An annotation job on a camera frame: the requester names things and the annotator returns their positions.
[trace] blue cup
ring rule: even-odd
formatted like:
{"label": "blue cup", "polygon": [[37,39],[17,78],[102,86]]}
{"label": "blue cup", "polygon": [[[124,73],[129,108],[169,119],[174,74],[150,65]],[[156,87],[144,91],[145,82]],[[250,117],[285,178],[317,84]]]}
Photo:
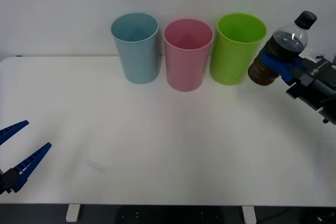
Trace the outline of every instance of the blue cup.
{"label": "blue cup", "polygon": [[158,76],[158,31],[158,22],[144,13],[129,13],[113,22],[111,32],[130,82],[145,84]]}

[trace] green cup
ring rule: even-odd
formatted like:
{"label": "green cup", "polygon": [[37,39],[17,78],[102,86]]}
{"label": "green cup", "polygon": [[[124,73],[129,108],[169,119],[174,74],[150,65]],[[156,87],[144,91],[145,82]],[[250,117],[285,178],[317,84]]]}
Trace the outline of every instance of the green cup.
{"label": "green cup", "polygon": [[224,85],[235,85],[247,71],[267,29],[258,18],[232,13],[222,17],[211,58],[210,75]]}

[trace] pink cup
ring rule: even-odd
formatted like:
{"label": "pink cup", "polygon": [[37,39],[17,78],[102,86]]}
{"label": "pink cup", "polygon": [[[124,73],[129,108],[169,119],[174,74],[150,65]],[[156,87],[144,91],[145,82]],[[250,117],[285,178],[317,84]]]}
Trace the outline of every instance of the pink cup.
{"label": "pink cup", "polygon": [[167,81],[172,88],[192,91],[202,84],[213,39],[212,29],[201,20],[178,19],[166,27]]}

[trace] black cable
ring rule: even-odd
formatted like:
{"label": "black cable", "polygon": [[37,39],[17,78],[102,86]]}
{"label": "black cable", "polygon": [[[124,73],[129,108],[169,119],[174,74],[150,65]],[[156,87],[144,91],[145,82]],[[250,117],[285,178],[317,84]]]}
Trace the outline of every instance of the black cable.
{"label": "black cable", "polygon": [[291,207],[286,207],[283,211],[277,213],[276,215],[269,216],[269,217],[267,217],[267,218],[265,218],[265,219],[263,219],[263,220],[261,220],[261,221],[258,221],[258,220],[257,220],[257,223],[256,223],[256,224],[263,224],[263,223],[265,223],[266,221],[269,221],[269,220],[271,220],[271,219],[275,219],[275,218],[277,218],[277,217],[279,217],[279,216],[281,216],[281,215],[284,215],[289,209],[291,209]]}

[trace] table leg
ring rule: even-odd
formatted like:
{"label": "table leg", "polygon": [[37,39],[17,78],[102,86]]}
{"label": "table leg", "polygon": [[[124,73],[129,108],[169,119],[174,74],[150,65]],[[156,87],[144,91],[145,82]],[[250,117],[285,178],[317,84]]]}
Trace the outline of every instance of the table leg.
{"label": "table leg", "polygon": [[66,216],[67,222],[77,222],[79,210],[80,210],[80,204],[69,204]]}
{"label": "table leg", "polygon": [[245,224],[256,224],[257,218],[253,206],[242,206]]}

